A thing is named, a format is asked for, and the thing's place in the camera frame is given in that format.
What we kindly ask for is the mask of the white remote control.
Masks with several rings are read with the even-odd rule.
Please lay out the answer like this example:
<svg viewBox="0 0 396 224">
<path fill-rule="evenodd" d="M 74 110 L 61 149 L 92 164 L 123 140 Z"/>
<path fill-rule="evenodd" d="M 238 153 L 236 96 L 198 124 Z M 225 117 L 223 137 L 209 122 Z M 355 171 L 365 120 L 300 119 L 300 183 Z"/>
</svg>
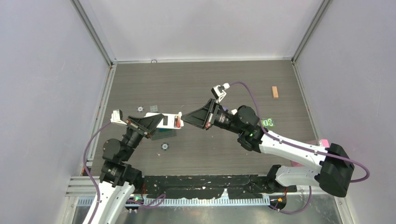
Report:
<svg viewBox="0 0 396 224">
<path fill-rule="evenodd" d="M 160 123 L 156 126 L 157 128 L 160 129 L 181 129 L 184 127 L 184 122 L 181 120 L 181 128 L 175 128 L 174 127 L 174 117 L 179 116 L 180 119 L 182 117 L 182 112 L 178 112 L 176 114 L 171 114 L 171 113 L 162 113 L 164 116 Z"/>
</svg>

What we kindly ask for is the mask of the orange red battery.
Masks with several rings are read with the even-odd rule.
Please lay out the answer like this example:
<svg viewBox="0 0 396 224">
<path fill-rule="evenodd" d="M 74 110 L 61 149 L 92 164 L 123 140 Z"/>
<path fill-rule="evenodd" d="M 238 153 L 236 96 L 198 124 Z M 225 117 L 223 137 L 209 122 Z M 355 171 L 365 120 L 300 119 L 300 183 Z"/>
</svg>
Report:
<svg viewBox="0 0 396 224">
<path fill-rule="evenodd" d="M 177 128 L 181 128 L 181 119 L 179 116 L 176 116 L 176 118 L 175 118 L 175 126 Z"/>
</svg>

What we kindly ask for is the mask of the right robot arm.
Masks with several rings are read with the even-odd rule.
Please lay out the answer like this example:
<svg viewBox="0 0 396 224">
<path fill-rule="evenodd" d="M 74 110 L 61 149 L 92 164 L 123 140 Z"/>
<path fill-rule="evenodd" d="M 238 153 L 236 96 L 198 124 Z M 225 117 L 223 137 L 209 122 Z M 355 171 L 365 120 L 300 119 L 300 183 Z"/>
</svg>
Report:
<svg viewBox="0 0 396 224">
<path fill-rule="evenodd" d="M 285 138 L 261 127 L 255 111 L 246 105 L 225 110 L 215 99 L 181 116 L 181 120 L 208 130 L 212 126 L 238 134 L 237 141 L 247 151 L 272 154 L 299 163 L 299 167 L 274 165 L 267 174 L 267 187 L 279 191 L 291 185 L 320 187 L 326 193 L 345 197 L 354 172 L 354 164 L 344 148 L 310 145 Z"/>
</svg>

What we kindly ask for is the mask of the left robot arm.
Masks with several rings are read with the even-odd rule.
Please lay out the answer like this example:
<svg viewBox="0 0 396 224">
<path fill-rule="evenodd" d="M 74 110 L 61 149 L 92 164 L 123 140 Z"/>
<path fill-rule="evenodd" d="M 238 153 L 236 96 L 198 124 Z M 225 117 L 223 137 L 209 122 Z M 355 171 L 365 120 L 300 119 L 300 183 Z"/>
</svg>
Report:
<svg viewBox="0 0 396 224">
<path fill-rule="evenodd" d="M 151 138 L 157 126 L 161 124 L 163 114 L 122 119 L 122 111 L 114 110 L 110 123 L 126 127 L 121 140 L 109 139 L 103 145 L 104 164 L 99 179 L 88 172 L 96 195 L 84 219 L 85 224 L 114 224 L 132 193 L 138 193 L 143 187 L 142 172 L 126 162 L 143 138 Z"/>
</svg>

